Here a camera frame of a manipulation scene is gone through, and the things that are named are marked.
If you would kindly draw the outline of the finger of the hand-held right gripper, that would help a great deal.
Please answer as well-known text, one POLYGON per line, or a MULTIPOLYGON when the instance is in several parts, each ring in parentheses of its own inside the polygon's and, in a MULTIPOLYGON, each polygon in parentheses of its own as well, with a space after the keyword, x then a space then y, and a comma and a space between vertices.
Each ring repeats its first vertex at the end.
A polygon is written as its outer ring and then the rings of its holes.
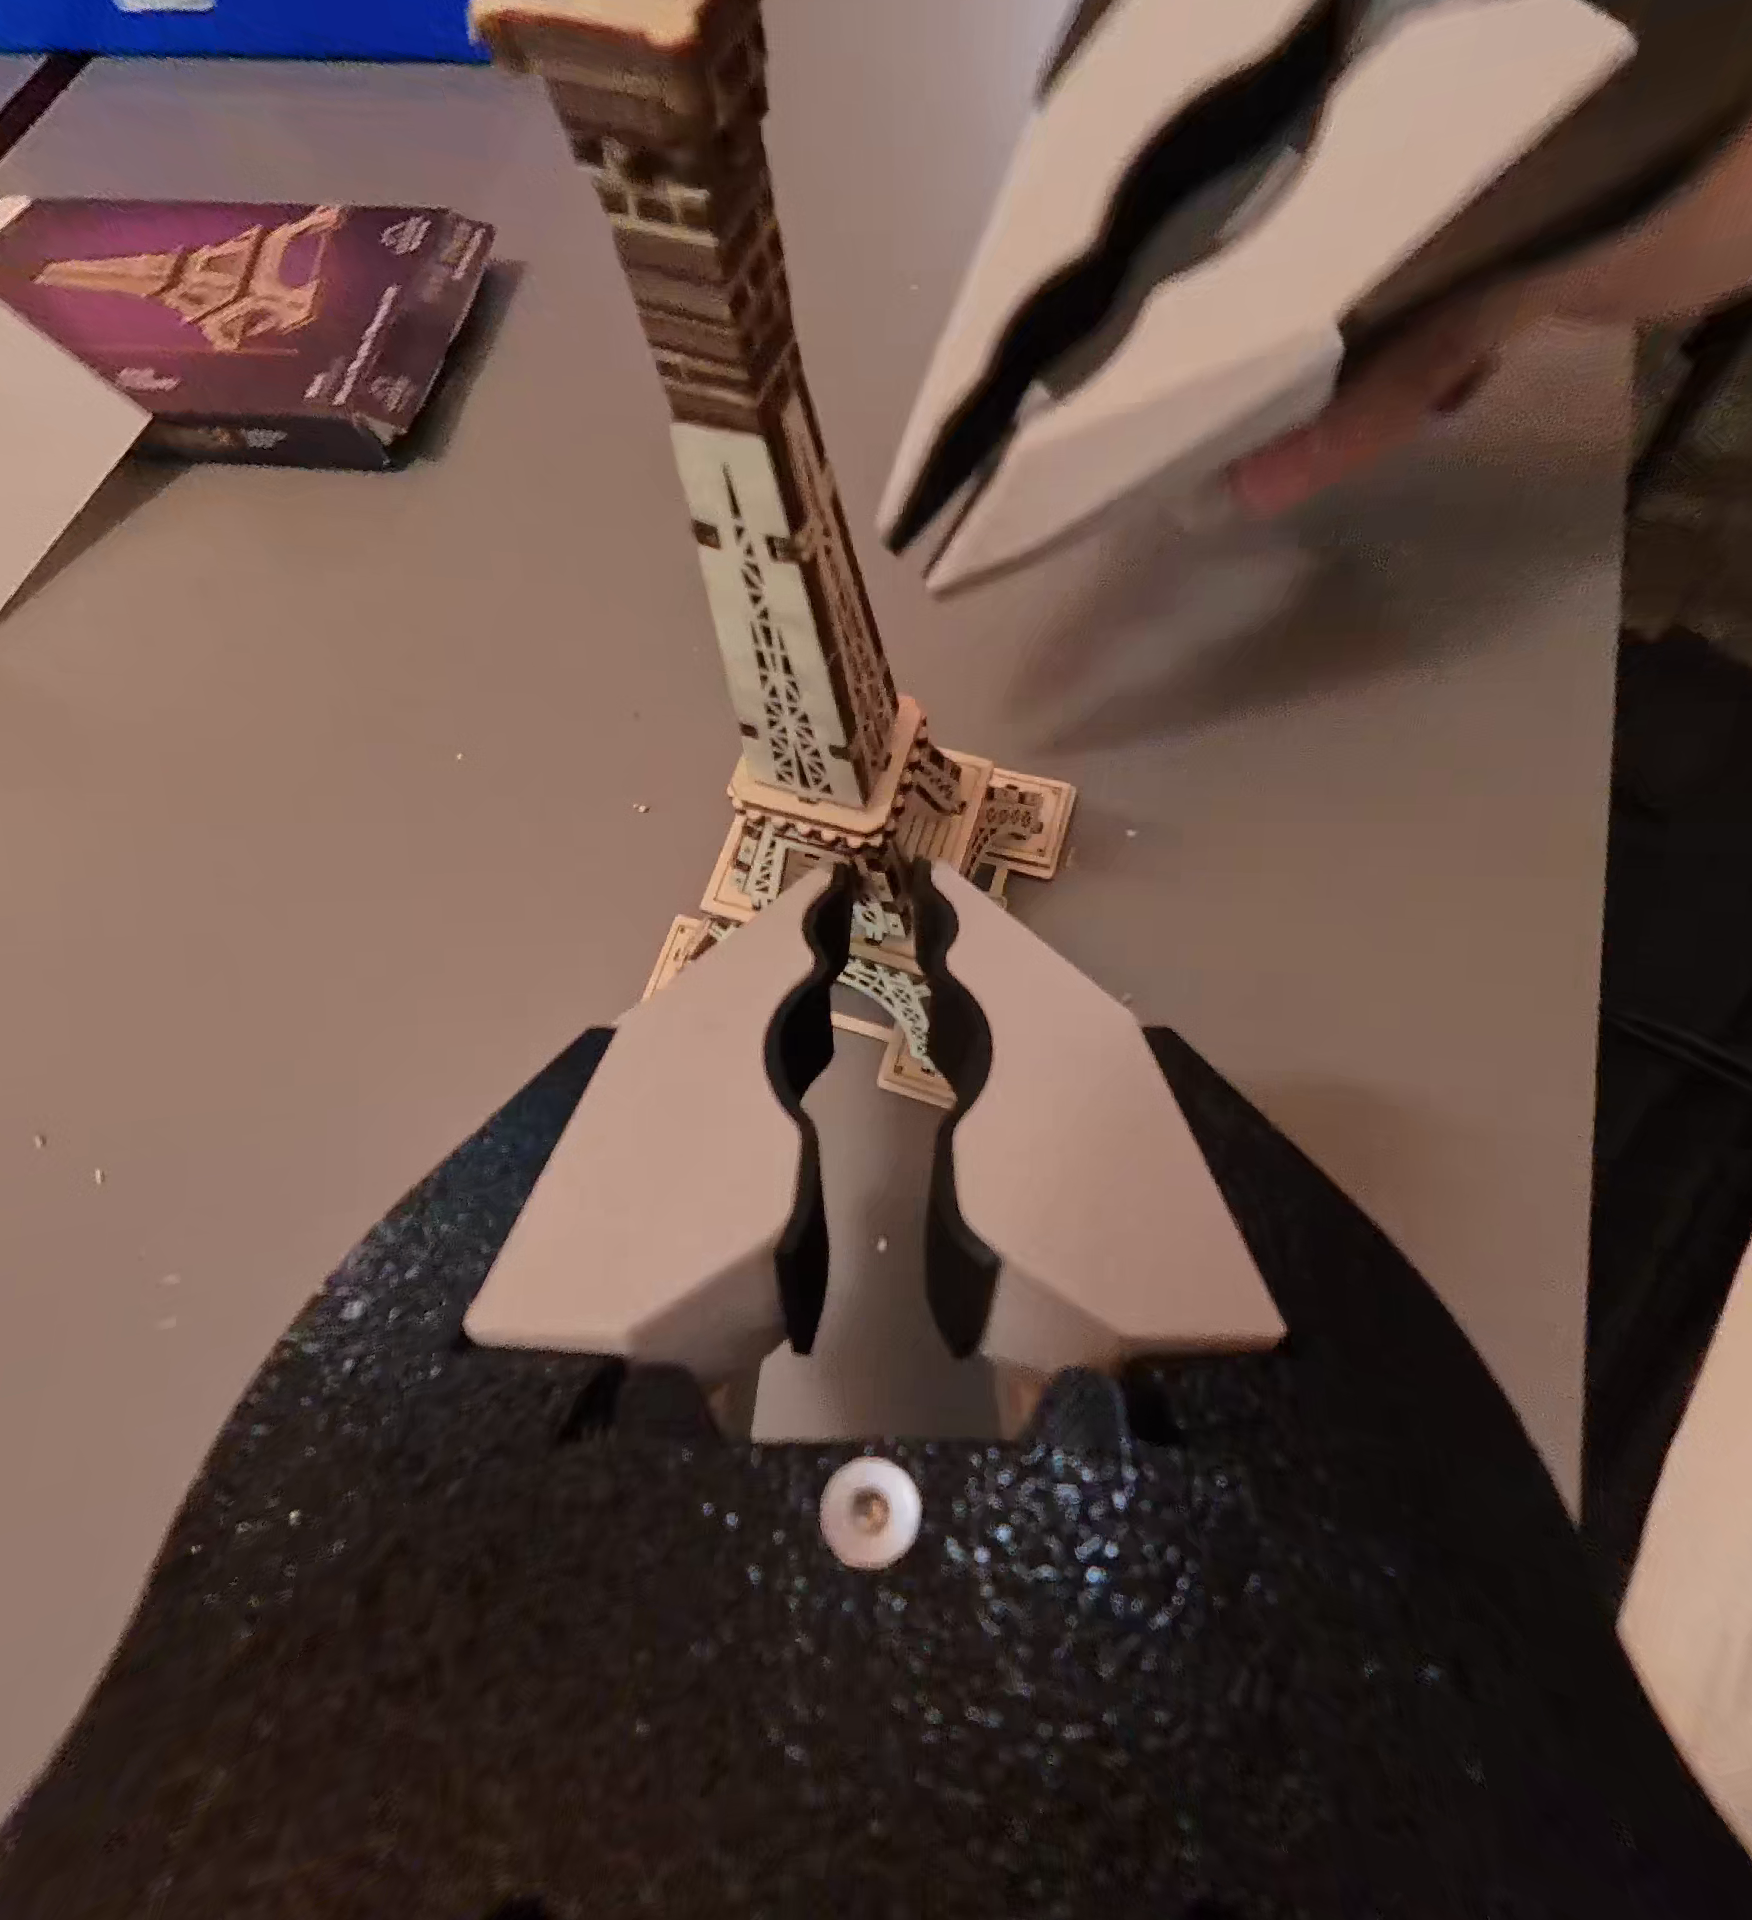
POLYGON ((879 508, 904 552, 1118 352, 1143 299, 1311 141, 1340 3, 1084 3, 923 376, 879 508))
POLYGON ((1173 473, 1311 420, 1354 308, 1635 53, 1595 3, 1344 3, 1311 141, 1223 245, 1163 279, 1118 352, 1017 431, 927 558, 930 593, 1032 564, 1173 473))

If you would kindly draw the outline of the purple puzzle box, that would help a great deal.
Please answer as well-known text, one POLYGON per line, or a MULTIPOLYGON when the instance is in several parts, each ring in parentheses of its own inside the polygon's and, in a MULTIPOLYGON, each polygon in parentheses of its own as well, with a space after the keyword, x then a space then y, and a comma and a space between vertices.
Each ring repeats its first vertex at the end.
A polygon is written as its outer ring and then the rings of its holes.
POLYGON ((401 464, 492 249, 436 205, 0 197, 0 301, 186 464, 401 464))

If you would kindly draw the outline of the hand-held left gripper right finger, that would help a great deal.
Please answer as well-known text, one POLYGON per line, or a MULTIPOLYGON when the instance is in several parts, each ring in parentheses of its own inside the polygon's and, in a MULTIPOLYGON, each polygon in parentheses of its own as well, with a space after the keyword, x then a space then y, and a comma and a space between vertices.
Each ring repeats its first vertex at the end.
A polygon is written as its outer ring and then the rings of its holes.
POLYGON ((924 865, 927 1302, 954 1356, 1128 1364, 1290 1326, 1153 1032, 950 862, 924 865))

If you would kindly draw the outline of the blue plastic bin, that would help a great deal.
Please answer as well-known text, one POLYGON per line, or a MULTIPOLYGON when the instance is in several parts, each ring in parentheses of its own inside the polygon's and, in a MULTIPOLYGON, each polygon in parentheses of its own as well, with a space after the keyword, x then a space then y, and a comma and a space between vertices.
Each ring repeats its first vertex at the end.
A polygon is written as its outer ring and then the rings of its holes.
POLYGON ((485 66, 468 13, 468 3, 0 3, 0 53, 485 66))

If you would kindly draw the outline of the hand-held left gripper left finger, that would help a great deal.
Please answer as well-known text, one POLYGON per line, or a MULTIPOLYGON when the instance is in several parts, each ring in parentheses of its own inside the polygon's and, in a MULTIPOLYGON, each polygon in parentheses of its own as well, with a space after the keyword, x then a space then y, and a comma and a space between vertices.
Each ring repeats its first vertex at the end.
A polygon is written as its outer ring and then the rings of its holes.
POLYGON ((628 1009, 465 1315, 482 1347, 815 1350, 830 1273, 816 1124, 843 874, 819 867, 628 1009))

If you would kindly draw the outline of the grey desk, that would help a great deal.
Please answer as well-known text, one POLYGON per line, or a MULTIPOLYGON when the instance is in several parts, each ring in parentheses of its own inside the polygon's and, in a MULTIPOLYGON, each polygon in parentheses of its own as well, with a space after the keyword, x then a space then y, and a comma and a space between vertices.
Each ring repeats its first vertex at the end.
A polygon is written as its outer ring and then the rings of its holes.
MULTIPOLYGON (((1351 490, 930 599, 890 456, 1064 3, 768 3, 812 392, 897 686, 1081 790, 1027 921, 1418 1261, 1571 1507, 1631 342, 1543 326, 1351 490)), ((643 989, 737 737, 543 89, 98 63, 0 194, 451 205, 505 295, 387 475, 132 468, 0 619, 0 1821, 354 1242, 643 989)))

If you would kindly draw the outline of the wooden tower model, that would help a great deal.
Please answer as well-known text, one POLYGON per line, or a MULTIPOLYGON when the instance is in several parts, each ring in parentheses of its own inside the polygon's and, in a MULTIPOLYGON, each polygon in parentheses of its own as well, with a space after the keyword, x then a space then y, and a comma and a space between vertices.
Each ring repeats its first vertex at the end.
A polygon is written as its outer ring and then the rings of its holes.
POLYGON ((766 148, 761 3, 469 3, 476 39, 539 77, 599 194, 673 416, 728 702, 731 827, 701 913, 646 996, 812 871, 857 878, 839 986, 887 1026, 879 1083, 938 1110, 910 877, 950 862, 988 898, 1062 871, 1079 788, 937 743, 900 694, 809 390, 766 148))

